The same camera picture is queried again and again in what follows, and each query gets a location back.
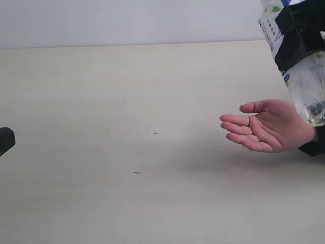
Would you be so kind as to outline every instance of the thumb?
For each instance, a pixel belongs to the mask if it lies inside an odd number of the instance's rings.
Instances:
[[[256,102],[246,103],[240,106],[240,111],[243,113],[261,113],[266,105],[268,100],[261,100]]]

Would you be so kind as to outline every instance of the black sleeve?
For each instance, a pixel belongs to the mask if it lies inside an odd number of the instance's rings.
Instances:
[[[299,150],[310,155],[317,156],[325,154],[325,126],[316,127],[318,142],[309,142],[299,147]]]

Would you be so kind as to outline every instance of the white wall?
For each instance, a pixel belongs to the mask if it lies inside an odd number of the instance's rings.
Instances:
[[[0,0],[0,48],[262,39],[259,0]]]

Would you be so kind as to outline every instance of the table surface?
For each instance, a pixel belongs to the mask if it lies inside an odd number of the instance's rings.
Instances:
[[[324,243],[324,157],[219,117],[288,98],[264,41],[0,50],[2,244]]]

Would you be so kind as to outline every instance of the hand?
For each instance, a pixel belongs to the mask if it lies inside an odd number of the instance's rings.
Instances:
[[[294,105],[285,100],[262,100],[240,107],[255,115],[221,116],[221,127],[228,130],[226,138],[252,151],[280,153],[316,141],[314,127],[306,124]]]

